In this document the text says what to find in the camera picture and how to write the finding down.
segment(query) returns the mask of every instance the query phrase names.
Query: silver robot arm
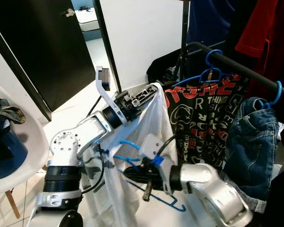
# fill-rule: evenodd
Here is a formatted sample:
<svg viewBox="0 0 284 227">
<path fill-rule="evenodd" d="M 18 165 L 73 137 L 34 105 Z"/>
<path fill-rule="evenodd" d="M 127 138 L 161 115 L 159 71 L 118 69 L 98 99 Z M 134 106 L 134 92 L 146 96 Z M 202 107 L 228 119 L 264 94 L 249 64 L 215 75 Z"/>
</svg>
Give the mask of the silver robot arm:
<svg viewBox="0 0 284 227">
<path fill-rule="evenodd" d="M 157 87 L 149 85 L 135 96 L 125 91 L 117 95 L 115 101 L 109 100 L 100 80 L 101 74 L 105 72 L 105 69 L 97 68 L 96 83 L 109 107 L 94 112 L 77 127 L 63 130 L 54 136 L 50 144 L 53 159 L 48 164 L 44 189 L 37 196 L 28 227 L 83 226 L 82 217 L 77 212 L 82 200 L 79 189 L 82 153 L 90 146 L 101 151 L 101 141 L 120 125 L 126 126 L 128 121 L 137 118 L 141 113 L 140 107 L 158 91 Z M 169 156 L 157 154 L 162 144 L 154 135 L 145 138 L 140 149 L 140 156 L 145 161 L 139 167 L 142 174 L 149 173 L 148 167 L 156 169 L 156 180 L 161 180 L 167 194 L 172 194 L 173 190 L 194 193 L 221 227 L 243 227 L 251 221 L 252 212 L 246 203 L 235 189 L 218 177 L 213 167 L 207 164 L 175 166 Z M 135 170 L 126 169 L 124 174 L 138 182 Z M 150 178 L 146 175 L 145 183 Z M 144 200 L 149 200 L 149 195 L 150 192 L 145 192 Z"/>
<path fill-rule="evenodd" d="M 145 201 L 149 201 L 152 188 L 169 195 L 183 190 L 186 194 L 194 194 L 220 227 L 244 227 L 252 220 L 253 213 L 246 202 L 220 179 L 212 166 L 204 163 L 176 166 L 169 155 L 159 154 L 162 146 L 160 138 L 149 134 L 139 150 L 143 158 L 139 172 L 132 167 L 124 171 L 127 178 L 147 183 Z"/>
<path fill-rule="evenodd" d="M 96 86 L 108 107 L 96 111 L 72 129 L 57 133 L 51 141 L 53 158 L 48 163 L 43 192 L 39 193 L 32 210 L 28 227 L 82 227 L 77 212 L 82 200 L 79 189 L 82 154 L 90 146 L 100 148 L 100 142 L 120 125 L 136 119 L 141 107 L 158 91 L 154 85 L 131 96 L 127 91 L 112 101 L 102 87 L 101 78 L 107 78 L 108 69 L 97 67 Z"/>
</svg>

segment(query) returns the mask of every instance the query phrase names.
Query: black graphic t-shirt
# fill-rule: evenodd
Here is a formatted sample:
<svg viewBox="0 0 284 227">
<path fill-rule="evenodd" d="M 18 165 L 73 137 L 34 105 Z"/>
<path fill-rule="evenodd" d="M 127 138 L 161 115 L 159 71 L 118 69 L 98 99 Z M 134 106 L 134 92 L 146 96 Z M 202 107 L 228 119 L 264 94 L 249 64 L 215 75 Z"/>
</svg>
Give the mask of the black graphic t-shirt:
<svg viewBox="0 0 284 227">
<path fill-rule="evenodd" d="M 228 130 L 239 109 L 248 78 L 231 75 L 218 84 L 165 91 L 169 119 L 177 137 L 178 162 L 205 162 L 221 170 Z"/>
</svg>

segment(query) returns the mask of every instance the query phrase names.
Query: denim fabric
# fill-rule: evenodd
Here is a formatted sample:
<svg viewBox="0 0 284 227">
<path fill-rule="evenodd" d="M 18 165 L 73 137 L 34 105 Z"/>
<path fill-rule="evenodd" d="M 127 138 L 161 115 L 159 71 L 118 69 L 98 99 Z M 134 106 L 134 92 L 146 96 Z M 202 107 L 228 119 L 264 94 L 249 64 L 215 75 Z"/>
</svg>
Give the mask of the denim fabric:
<svg viewBox="0 0 284 227">
<path fill-rule="evenodd" d="M 10 106 L 6 99 L 0 99 L 0 130 L 3 129 L 6 120 L 15 124 L 23 124 L 26 118 L 19 108 Z"/>
<path fill-rule="evenodd" d="M 252 198 L 248 195 L 246 195 L 241 189 L 227 176 L 225 172 L 221 172 L 220 178 L 228 183 L 230 186 L 232 186 L 234 189 L 237 190 L 239 195 L 242 197 L 242 199 L 246 202 L 248 207 L 253 211 L 260 214 L 263 214 L 266 208 L 266 201 L 262 201 L 259 199 Z"/>
<path fill-rule="evenodd" d="M 256 108 L 259 99 L 249 98 L 241 104 L 229 130 L 224 171 L 248 196 L 265 201 L 272 180 L 279 125 L 273 109 Z"/>
</svg>

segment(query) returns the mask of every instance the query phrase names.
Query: clothes rack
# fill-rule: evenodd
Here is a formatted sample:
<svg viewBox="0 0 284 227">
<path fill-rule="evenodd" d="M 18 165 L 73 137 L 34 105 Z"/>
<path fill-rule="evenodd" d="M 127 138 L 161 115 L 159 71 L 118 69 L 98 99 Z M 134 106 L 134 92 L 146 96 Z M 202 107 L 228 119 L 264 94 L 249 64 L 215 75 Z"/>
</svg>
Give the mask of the clothes rack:
<svg viewBox="0 0 284 227">
<path fill-rule="evenodd" d="M 212 51 L 211 48 L 209 48 L 208 46 L 205 46 L 199 42 L 192 42 L 190 44 L 188 44 L 186 46 L 186 49 L 189 50 L 192 47 L 196 47 L 206 53 L 209 53 L 210 51 Z M 191 56 L 194 52 L 189 52 L 187 53 L 185 56 L 182 56 L 181 61 L 185 61 L 185 59 L 189 56 Z M 270 79 L 267 79 L 266 77 L 263 77 L 262 75 L 260 75 L 259 73 L 254 72 L 253 70 L 237 63 L 236 61 L 218 53 L 218 52 L 214 52 L 212 54 L 213 57 L 215 57 L 217 60 L 219 60 L 220 62 L 226 64 L 233 73 L 239 74 L 241 76 L 248 76 L 252 79 L 255 79 L 256 81 L 260 82 L 261 84 L 265 85 L 266 87 L 268 87 L 269 89 L 277 92 L 278 91 L 278 85 L 277 83 L 271 81 Z M 282 96 L 284 96 L 284 87 L 282 88 Z"/>
<path fill-rule="evenodd" d="M 186 68 L 185 61 L 182 56 L 187 53 L 186 38 L 188 30 L 188 14 L 189 14 L 189 1 L 183 2 L 183 14 L 182 14 L 182 40 L 181 40 L 181 53 L 177 61 L 178 68 L 180 67 L 180 80 L 183 80 L 184 70 Z"/>
</svg>

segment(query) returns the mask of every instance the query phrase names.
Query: blue clip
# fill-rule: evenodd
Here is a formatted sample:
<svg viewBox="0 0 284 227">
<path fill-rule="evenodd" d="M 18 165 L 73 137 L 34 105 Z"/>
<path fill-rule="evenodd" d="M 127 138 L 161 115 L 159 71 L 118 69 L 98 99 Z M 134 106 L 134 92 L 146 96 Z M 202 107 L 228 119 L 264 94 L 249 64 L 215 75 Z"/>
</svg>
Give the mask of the blue clip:
<svg viewBox="0 0 284 227">
<path fill-rule="evenodd" d="M 163 160 L 164 160 L 164 157 L 160 155 L 156 155 L 155 158 L 151 162 L 157 166 L 160 166 Z"/>
</svg>

